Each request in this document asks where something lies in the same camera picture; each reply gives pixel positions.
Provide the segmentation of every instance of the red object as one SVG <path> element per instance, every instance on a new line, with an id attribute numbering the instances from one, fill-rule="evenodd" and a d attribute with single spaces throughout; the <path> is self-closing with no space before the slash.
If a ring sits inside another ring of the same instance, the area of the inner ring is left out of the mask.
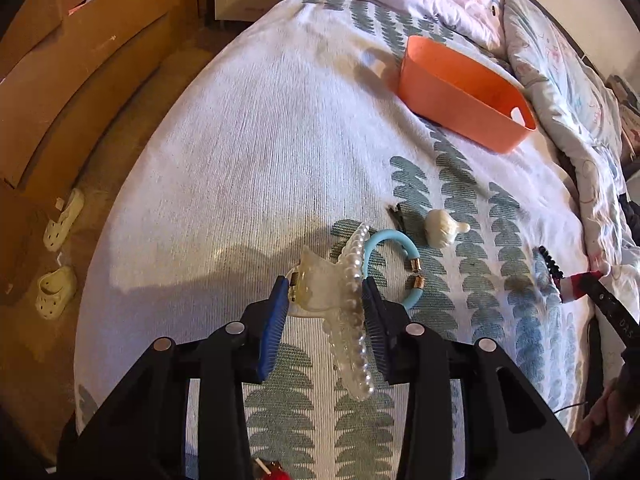
<path id="1" fill-rule="evenodd" d="M 264 476 L 265 480 L 291 480 L 291 477 L 286 474 L 282 469 L 276 469 L 271 471 L 270 475 Z"/>
<path id="2" fill-rule="evenodd" d="M 556 287 L 560 291 L 560 300 L 563 303 L 569 303 L 574 300 L 579 300 L 583 297 L 586 292 L 584 292 L 580 288 L 580 280 L 586 274 L 590 274 L 594 276 L 597 280 L 599 280 L 604 274 L 599 270 L 592 270 L 591 272 L 582 272 L 580 274 L 574 274 L 573 276 L 569 276 L 568 278 L 562 278 L 561 280 L 554 280 L 556 282 Z"/>

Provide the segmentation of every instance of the orange plastic basket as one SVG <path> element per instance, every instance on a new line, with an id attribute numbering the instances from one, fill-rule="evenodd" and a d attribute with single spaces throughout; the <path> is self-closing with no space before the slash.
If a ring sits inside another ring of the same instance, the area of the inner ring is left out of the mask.
<path id="1" fill-rule="evenodd" d="M 409 110 L 498 153 L 509 153 L 536 129 L 520 91 L 484 65 L 436 41 L 411 36 L 398 97 Z M 520 109 L 525 125 L 511 119 Z"/>

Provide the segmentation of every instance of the human hand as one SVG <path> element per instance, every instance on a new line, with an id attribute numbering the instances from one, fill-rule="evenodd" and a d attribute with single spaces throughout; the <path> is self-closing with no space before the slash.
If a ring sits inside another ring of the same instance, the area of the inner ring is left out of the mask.
<path id="1" fill-rule="evenodd" d="M 572 439 L 578 446 L 587 444 L 596 429 L 606 421 L 609 423 L 608 447 L 622 444 L 633 428 L 630 410 L 625 405 L 620 391 L 616 389 L 617 382 L 617 379 L 609 382 L 589 415 L 578 424 L 572 435 Z"/>

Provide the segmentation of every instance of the metal screw head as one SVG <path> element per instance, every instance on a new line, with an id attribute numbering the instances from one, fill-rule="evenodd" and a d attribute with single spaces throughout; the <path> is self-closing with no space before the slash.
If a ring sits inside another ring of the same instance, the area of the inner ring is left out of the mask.
<path id="1" fill-rule="evenodd" d="M 171 340 L 168 337 L 159 337 L 154 341 L 154 350 L 164 352 L 171 348 Z"/>
<path id="2" fill-rule="evenodd" d="M 420 323 L 409 323 L 404 330 L 409 335 L 422 335 L 424 334 L 424 327 Z"/>
<path id="3" fill-rule="evenodd" d="M 242 332 L 244 332 L 244 324 L 240 323 L 239 321 L 232 321 L 227 326 L 225 326 L 225 330 L 228 334 L 241 334 Z"/>
<path id="4" fill-rule="evenodd" d="M 495 341 L 487 337 L 483 337 L 480 341 L 478 341 L 478 346 L 485 352 L 493 352 L 496 348 L 498 348 L 498 345 L 495 343 Z"/>

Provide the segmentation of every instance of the white crocs shoe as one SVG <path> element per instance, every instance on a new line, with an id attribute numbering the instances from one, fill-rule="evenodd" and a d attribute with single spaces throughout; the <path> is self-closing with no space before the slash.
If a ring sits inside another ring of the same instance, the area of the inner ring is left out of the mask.
<path id="1" fill-rule="evenodd" d="M 36 309 L 44 319 L 57 319 L 78 288 L 74 270 L 60 267 L 38 279 Z"/>
<path id="2" fill-rule="evenodd" d="M 84 195 L 77 188 L 71 190 L 69 200 L 66 201 L 66 207 L 57 222 L 49 220 L 47 228 L 44 231 L 42 240 L 44 246 L 52 253 L 59 250 L 69 234 L 69 229 L 78 218 L 84 206 Z"/>

